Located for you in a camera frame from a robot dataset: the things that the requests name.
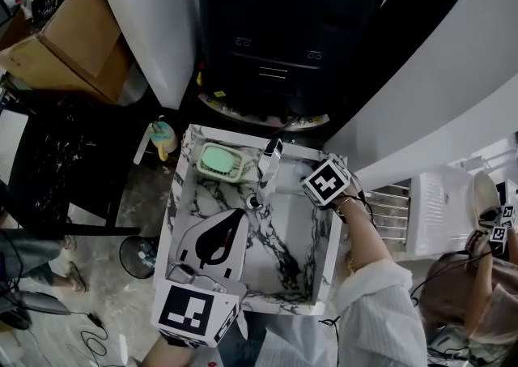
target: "marble box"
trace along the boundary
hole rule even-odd
[[[213,142],[245,156],[237,184],[213,181],[196,170],[202,146]],[[189,126],[181,146],[168,206],[163,218],[155,283],[170,270],[185,232],[203,219],[231,208],[246,210],[250,220],[241,282],[248,287],[244,310],[268,314],[320,315],[329,295],[342,221],[331,210],[313,206],[300,185],[311,167],[333,154],[284,144],[278,183],[270,205],[245,206],[257,191],[257,162],[267,140],[246,134]]]

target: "light green soap dish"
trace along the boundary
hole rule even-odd
[[[244,157],[239,151],[217,143],[206,143],[196,164],[197,170],[215,180],[238,182]]]

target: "white sleeve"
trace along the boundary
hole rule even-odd
[[[427,342],[408,290],[412,274],[383,260],[355,272],[335,298],[340,365],[426,366]]]

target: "soap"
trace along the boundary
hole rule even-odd
[[[234,156],[219,147],[207,147],[202,155],[202,162],[219,173],[229,173],[234,166]]]

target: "white shirt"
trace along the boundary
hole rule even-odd
[[[420,367],[427,365],[427,343],[408,290],[412,275],[388,260],[372,263],[350,276],[334,299],[340,314],[340,366]],[[256,367],[335,366],[332,326],[318,317],[279,316],[268,326]],[[223,366],[214,348],[193,352],[193,367],[211,361]]]

